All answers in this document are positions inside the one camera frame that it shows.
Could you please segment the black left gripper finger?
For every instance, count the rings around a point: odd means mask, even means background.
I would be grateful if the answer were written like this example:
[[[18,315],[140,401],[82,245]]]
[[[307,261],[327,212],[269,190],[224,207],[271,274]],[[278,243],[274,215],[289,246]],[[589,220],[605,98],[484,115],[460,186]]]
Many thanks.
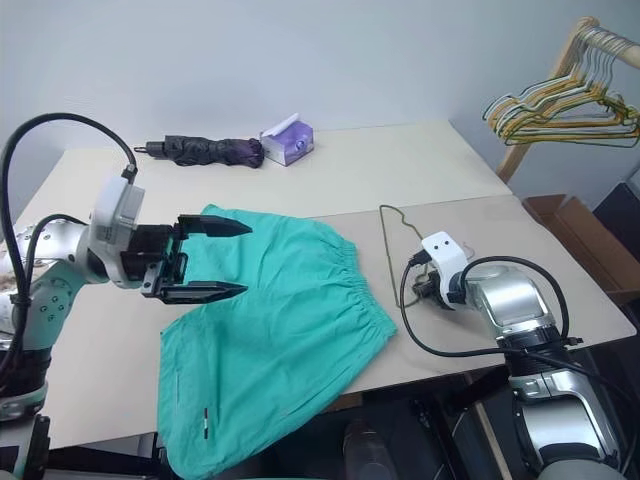
[[[169,305],[208,304],[230,299],[247,290],[247,286],[228,282],[191,281],[185,285],[161,287],[158,298]]]
[[[229,238],[252,232],[252,228],[242,222],[216,215],[180,215],[174,228],[181,239],[187,239],[191,234]]]

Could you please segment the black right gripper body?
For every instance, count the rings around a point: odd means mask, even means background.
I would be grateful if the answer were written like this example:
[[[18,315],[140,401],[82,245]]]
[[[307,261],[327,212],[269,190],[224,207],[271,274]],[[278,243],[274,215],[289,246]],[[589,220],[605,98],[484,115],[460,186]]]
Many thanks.
[[[421,296],[423,299],[431,300],[444,310],[451,310],[451,307],[443,300],[440,291],[440,275],[436,270],[430,270],[427,279],[422,283]]]

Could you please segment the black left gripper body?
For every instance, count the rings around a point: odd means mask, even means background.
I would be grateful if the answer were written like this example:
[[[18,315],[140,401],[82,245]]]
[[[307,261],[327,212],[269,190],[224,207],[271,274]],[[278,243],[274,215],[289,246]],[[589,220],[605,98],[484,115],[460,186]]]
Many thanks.
[[[184,280],[188,255],[181,247],[187,238],[179,224],[139,225],[120,253],[125,278],[139,284],[145,296],[168,296]]]

